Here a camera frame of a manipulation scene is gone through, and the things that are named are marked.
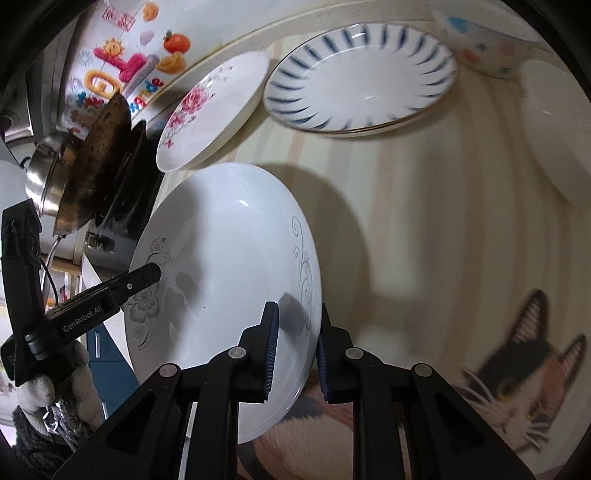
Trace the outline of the gloved left hand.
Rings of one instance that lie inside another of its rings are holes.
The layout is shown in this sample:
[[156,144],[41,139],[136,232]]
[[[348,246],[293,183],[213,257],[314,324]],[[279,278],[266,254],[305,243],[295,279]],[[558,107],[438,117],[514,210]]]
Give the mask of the gloved left hand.
[[65,395],[74,401],[77,417],[96,430],[105,420],[102,404],[88,366],[89,354],[79,341],[74,342],[76,368],[68,381],[55,387],[51,379],[41,375],[17,388],[18,405],[33,429],[43,437],[50,435],[43,415],[58,397]]

